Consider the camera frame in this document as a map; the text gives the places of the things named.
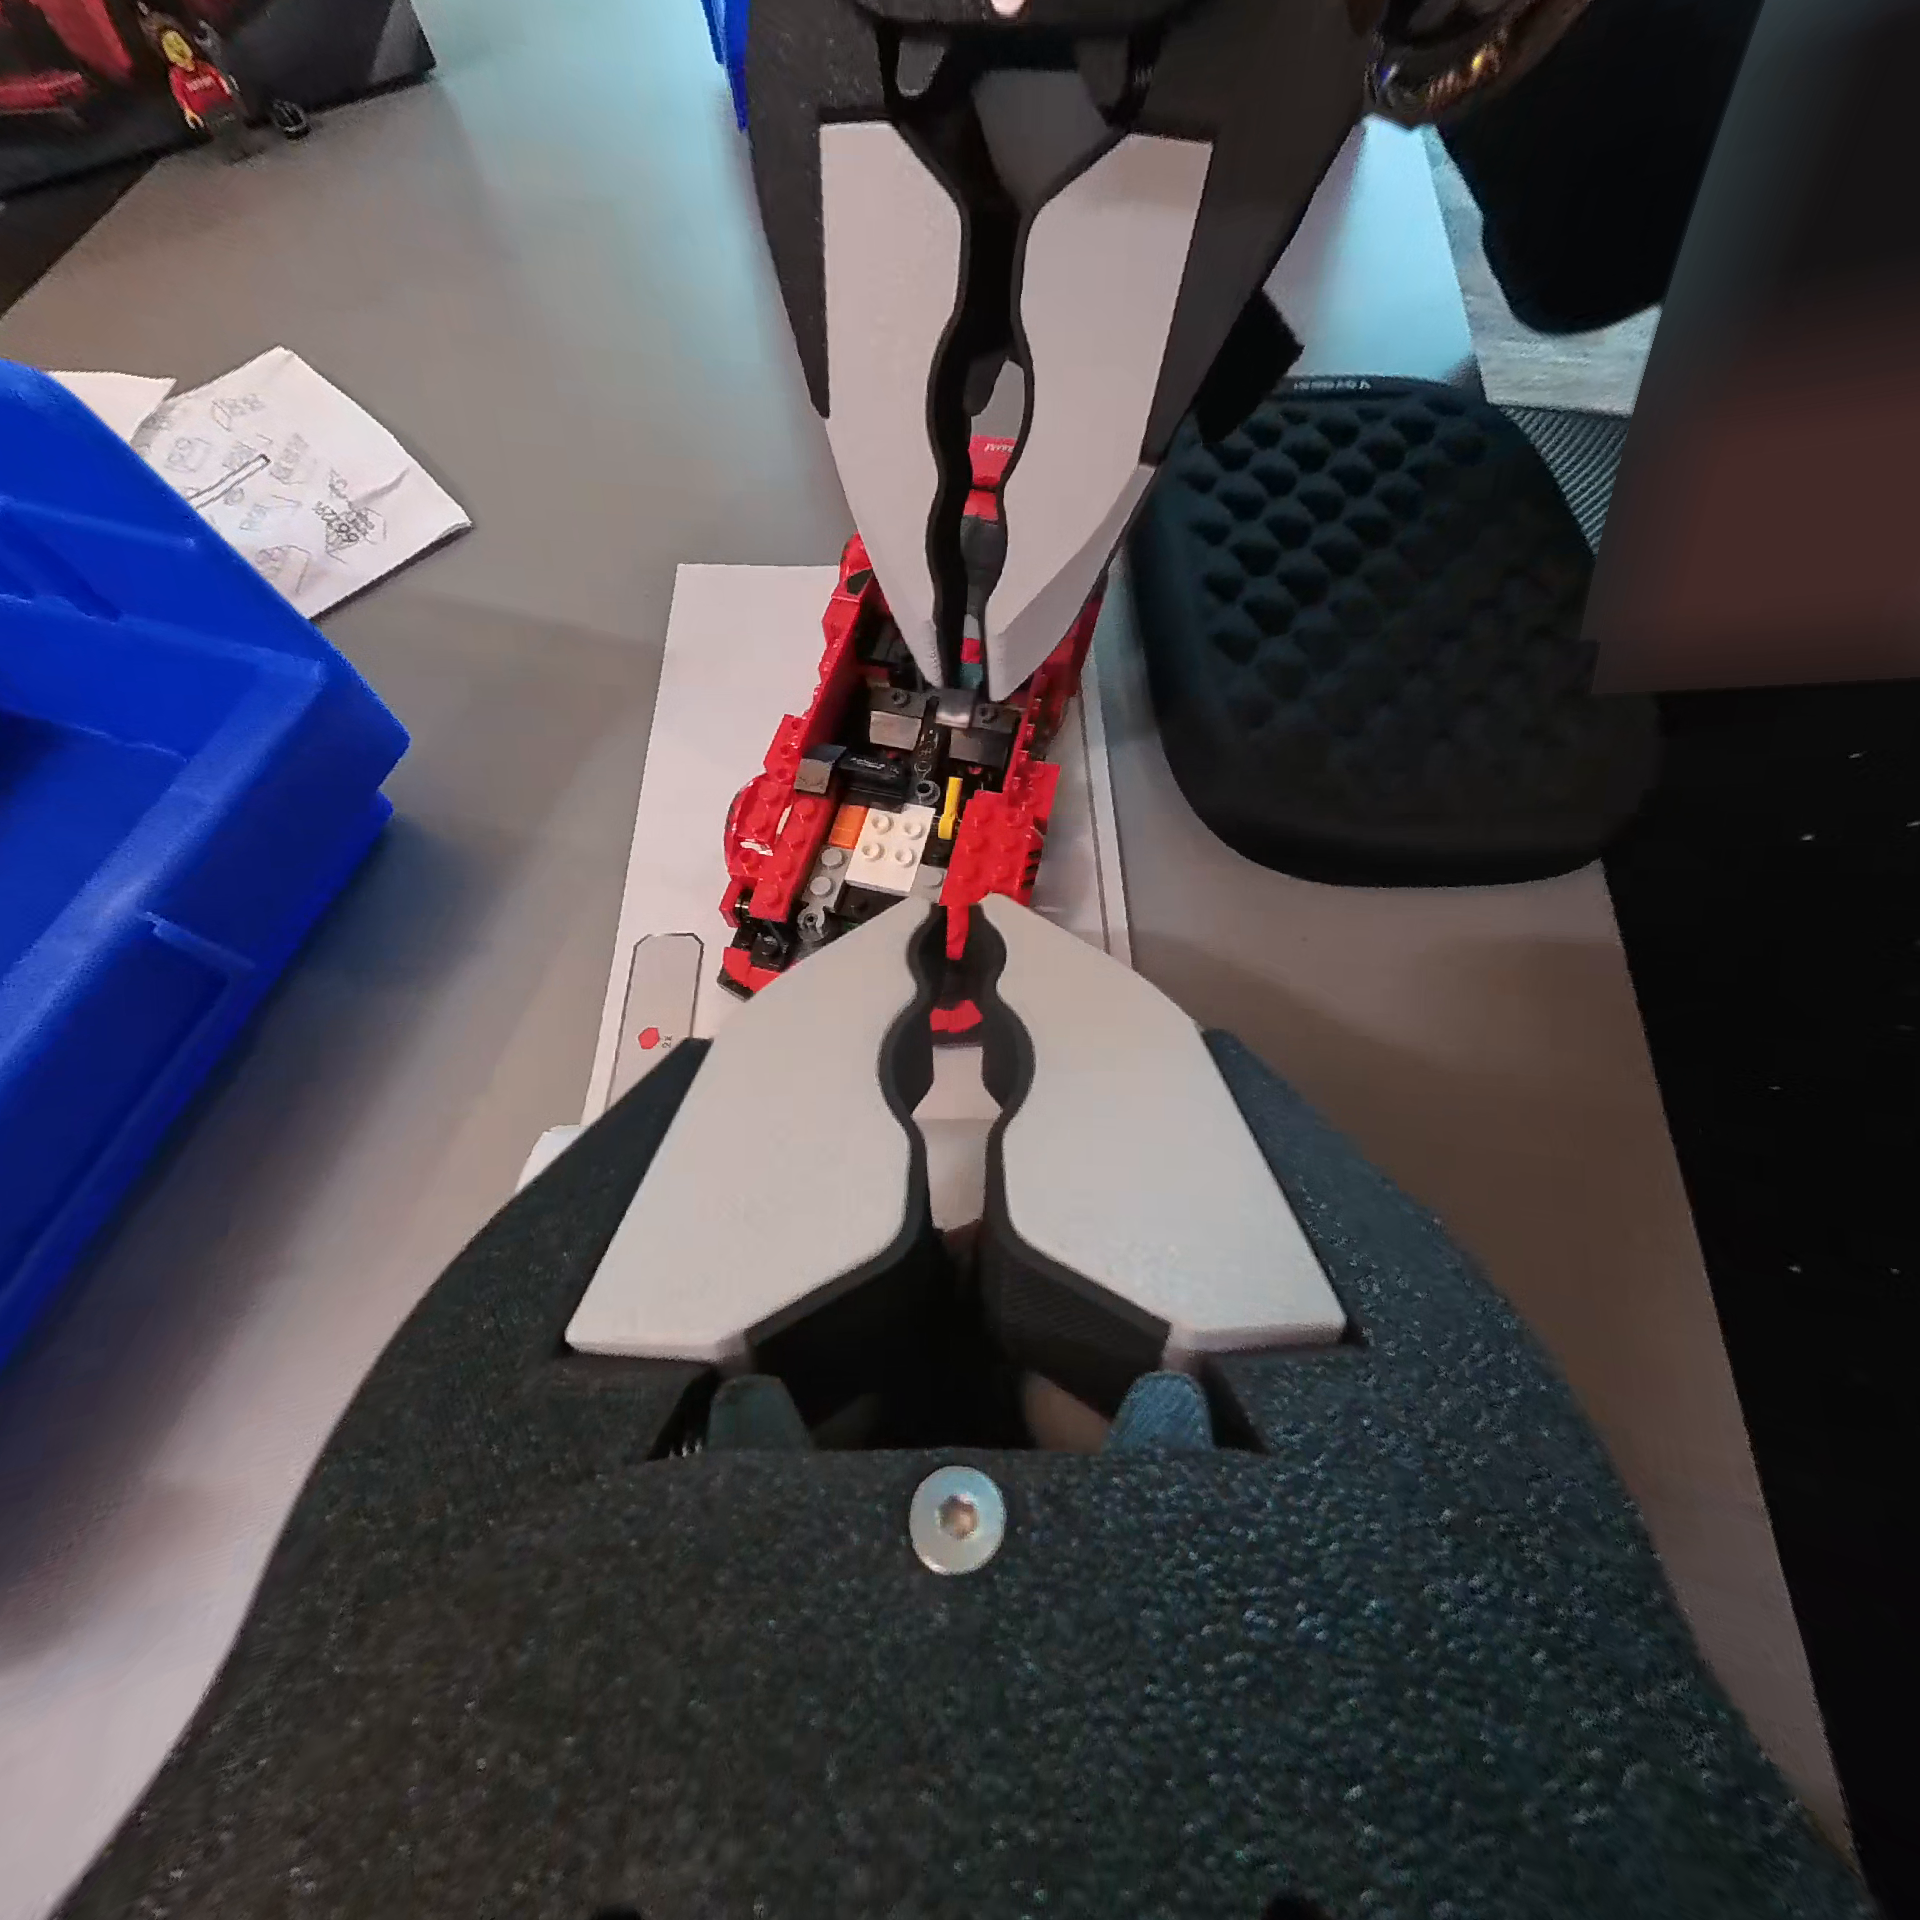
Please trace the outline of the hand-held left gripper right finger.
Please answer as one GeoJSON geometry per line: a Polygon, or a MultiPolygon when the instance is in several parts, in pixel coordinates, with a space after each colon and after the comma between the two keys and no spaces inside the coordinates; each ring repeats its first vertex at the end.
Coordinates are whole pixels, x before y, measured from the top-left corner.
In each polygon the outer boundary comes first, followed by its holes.
{"type": "Polygon", "coordinates": [[[1222,1363],[1348,1340],[1348,1310],[1187,1009],[1011,896],[967,911],[963,982],[995,1101],[963,1293],[992,1421],[1019,1448],[1103,1448],[1144,1375],[1222,1415],[1222,1363]]]}

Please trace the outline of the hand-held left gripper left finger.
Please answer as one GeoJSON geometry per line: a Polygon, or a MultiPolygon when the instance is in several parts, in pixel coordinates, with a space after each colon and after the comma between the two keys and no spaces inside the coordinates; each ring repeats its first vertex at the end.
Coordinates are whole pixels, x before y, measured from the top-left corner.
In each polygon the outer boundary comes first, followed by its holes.
{"type": "Polygon", "coordinates": [[[916,1107],[946,917],[926,896],[799,962],[696,1067],[565,1350],[774,1375],[799,1415],[942,1399],[954,1285],[916,1107]]]}

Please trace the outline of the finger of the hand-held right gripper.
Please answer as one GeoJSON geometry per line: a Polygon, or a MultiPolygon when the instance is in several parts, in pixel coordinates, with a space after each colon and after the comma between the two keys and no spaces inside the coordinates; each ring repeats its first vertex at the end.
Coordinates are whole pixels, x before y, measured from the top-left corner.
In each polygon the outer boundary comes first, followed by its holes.
{"type": "Polygon", "coordinates": [[[1144,421],[1207,170],[1207,140],[1130,131],[1024,233],[1025,429],[999,488],[1003,562],[982,617],[992,698],[1055,656],[1144,496],[1144,421]]]}
{"type": "Polygon", "coordinates": [[[962,310],[962,202],[891,120],[822,126],[817,161],[834,462],[900,636],[930,685],[952,685],[962,634],[938,617],[930,562],[946,478],[930,393],[962,310]]]}

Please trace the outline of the red toy brick car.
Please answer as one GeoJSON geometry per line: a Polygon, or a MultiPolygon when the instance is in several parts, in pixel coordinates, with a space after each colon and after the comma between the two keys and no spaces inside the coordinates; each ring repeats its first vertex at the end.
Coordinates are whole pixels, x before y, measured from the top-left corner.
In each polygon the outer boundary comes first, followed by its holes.
{"type": "Polygon", "coordinates": [[[1011,698],[982,696],[987,656],[974,636],[962,650],[962,692],[942,692],[912,661],[866,542],[844,541],[808,707],[780,719],[725,813],[725,996],[754,1000],[887,905],[930,896],[952,922],[930,1034],[977,1034],[982,1013],[954,979],[962,944],[982,896],[1037,896],[1061,786],[1055,742],[1078,696],[1103,598],[1106,576],[1011,698]]]}

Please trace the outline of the person's right forearm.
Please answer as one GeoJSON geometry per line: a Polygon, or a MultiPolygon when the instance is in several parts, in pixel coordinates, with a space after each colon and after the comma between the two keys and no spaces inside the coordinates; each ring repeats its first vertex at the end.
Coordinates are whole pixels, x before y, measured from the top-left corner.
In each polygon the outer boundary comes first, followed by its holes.
{"type": "Polygon", "coordinates": [[[1599,333],[1670,299],[1760,7],[1534,6],[1514,24],[1500,79],[1437,126],[1525,326],[1599,333]]]}

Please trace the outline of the metal wrist watch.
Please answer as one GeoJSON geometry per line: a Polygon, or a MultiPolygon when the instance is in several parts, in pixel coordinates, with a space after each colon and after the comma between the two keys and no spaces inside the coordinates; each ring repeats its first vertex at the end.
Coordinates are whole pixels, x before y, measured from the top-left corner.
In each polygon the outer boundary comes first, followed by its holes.
{"type": "Polygon", "coordinates": [[[1371,19],[1366,111],[1437,129],[1531,77],[1587,0],[1387,0],[1371,19]]]}

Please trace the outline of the white instruction booklet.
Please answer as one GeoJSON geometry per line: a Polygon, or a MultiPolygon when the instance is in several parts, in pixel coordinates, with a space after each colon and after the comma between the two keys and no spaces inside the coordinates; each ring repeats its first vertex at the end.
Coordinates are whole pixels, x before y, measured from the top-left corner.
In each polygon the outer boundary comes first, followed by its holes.
{"type": "MultiPolygon", "coordinates": [[[[834,582],[835,567],[826,562],[679,567],[584,1119],[548,1130],[532,1146],[516,1192],[598,1125],[655,1059],[679,1041],[719,1034],[741,1009],[719,985],[731,944],[720,830],[733,792],[761,773],[780,719],[816,698],[834,582]]],[[[1131,964],[1099,645],[1049,758],[1061,767],[1061,784],[1037,911],[1131,964]]]]}

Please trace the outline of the black dimpled wrist rest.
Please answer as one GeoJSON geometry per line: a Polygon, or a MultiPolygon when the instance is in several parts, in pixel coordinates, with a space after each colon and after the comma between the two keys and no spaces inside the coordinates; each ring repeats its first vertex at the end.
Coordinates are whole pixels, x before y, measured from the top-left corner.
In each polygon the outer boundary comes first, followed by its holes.
{"type": "Polygon", "coordinates": [[[1659,773],[1599,696],[1593,542],[1539,441],[1418,377],[1285,380],[1187,421],[1130,537],[1144,696],[1193,817],[1324,885],[1587,867],[1659,773]]]}

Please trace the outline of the folded paper leaflet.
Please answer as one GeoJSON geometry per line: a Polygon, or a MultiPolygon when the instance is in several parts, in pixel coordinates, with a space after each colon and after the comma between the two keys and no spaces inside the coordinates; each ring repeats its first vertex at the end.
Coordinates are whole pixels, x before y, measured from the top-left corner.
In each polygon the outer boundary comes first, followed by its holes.
{"type": "Polygon", "coordinates": [[[292,351],[179,393],[131,451],[307,619],[467,530],[467,512],[292,351]]]}

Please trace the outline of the person's black printed top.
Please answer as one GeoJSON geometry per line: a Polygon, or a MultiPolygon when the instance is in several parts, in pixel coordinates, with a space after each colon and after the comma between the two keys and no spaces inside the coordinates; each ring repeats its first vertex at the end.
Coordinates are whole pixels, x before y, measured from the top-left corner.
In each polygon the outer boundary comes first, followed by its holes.
{"type": "Polygon", "coordinates": [[[1607,885],[1863,1876],[1920,1912],[1920,692],[1670,696],[1607,885]]]}

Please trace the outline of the dark toy set box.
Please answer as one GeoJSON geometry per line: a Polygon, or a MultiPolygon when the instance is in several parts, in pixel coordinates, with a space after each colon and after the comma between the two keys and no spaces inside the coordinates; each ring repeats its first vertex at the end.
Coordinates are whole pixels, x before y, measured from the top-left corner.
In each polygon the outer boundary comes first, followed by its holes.
{"type": "MultiPolygon", "coordinates": [[[[111,164],[201,148],[147,43],[136,0],[11,0],[0,7],[6,197],[111,164]]],[[[408,0],[202,0],[247,83],[329,111],[433,69],[408,0]]]]}

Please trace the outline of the red toy minifigure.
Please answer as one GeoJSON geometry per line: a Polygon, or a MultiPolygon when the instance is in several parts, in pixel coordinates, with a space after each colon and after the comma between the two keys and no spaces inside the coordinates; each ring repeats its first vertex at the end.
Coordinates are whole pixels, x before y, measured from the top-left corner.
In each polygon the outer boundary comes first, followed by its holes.
{"type": "Polygon", "coordinates": [[[153,56],[163,60],[163,83],[172,105],[194,140],[202,140],[224,164],[254,161],[262,139],[307,140],[316,120],[307,105],[286,96],[267,96],[235,66],[224,36],[202,6],[131,6],[136,26],[153,56]]]}

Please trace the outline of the white paper sheet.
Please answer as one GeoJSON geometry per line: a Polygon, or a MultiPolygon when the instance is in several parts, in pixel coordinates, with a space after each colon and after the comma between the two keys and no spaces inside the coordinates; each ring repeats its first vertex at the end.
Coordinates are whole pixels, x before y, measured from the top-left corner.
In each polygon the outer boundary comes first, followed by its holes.
{"type": "Polygon", "coordinates": [[[147,421],[179,393],[172,377],[131,371],[51,371],[51,380],[80,398],[122,441],[131,441],[147,421]]]}

